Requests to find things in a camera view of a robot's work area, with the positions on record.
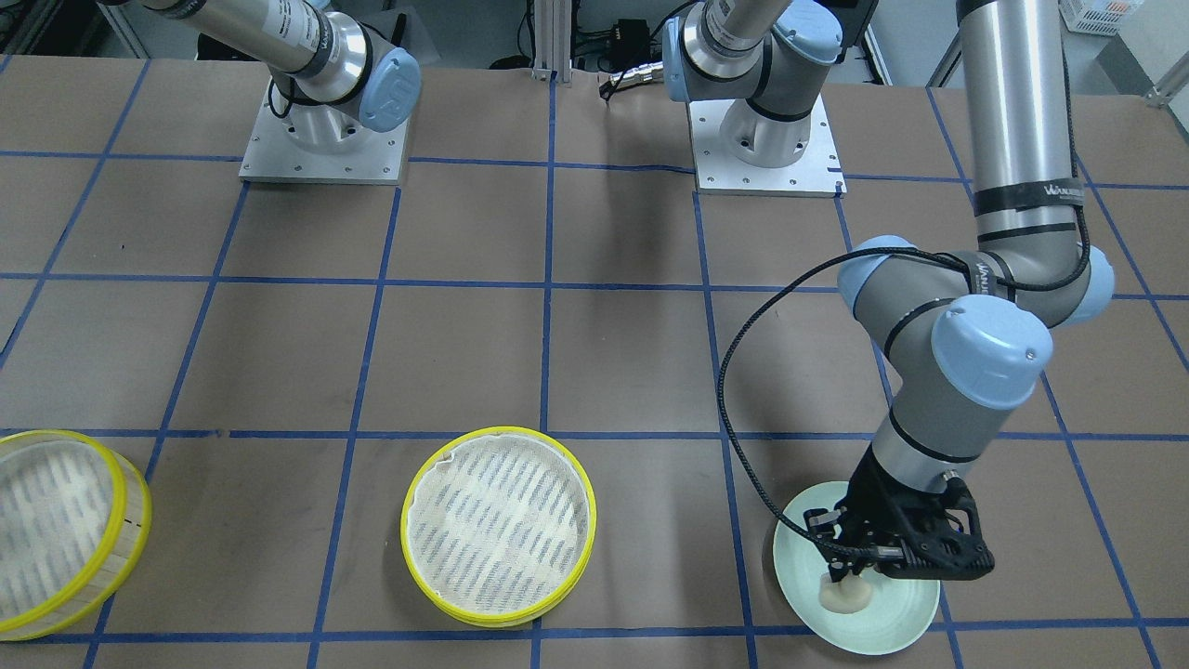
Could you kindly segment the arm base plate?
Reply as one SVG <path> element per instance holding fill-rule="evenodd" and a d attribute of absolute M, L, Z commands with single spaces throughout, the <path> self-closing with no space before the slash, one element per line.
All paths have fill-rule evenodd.
<path fill-rule="evenodd" d="M 686 105 L 697 191 L 710 195 L 841 198 L 848 193 L 823 97 L 794 122 L 776 122 L 744 100 Z"/>
<path fill-rule="evenodd" d="M 398 187 L 411 122 L 378 133 L 326 106 L 289 102 L 270 82 L 239 177 L 271 185 Z"/>

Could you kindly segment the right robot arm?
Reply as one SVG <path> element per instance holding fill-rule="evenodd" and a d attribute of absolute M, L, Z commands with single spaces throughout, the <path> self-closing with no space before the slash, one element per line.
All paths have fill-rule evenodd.
<path fill-rule="evenodd" d="M 144 1 L 214 42 L 268 64 L 268 127 L 295 149 L 345 154 L 391 147 L 422 89 L 400 30 L 382 33 L 314 1 Z"/>

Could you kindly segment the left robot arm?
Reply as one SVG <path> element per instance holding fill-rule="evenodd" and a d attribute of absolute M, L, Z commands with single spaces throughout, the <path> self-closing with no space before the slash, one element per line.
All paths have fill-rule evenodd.
<path fill-rule="evenodd" d="M 682 103 L 729 100 L 732 156 L 794 164 L 828 68 L 856 42 L 843 1 L 688 1 L 663 25 L 665 86 Z M 971 251 L 926 253 L 894 234 L 836 259 L 845 305 L 901 386 L 824 511 L 770 513 L 814 543 L 828 578 L 975 580 L 992 572 L 973 462 L 1033 393 L 1052 330 L 1103 313 L 1116 289 L 1089 242 L 1075 164 L 1059 10 L 960 1 L 973 147 Z"/>

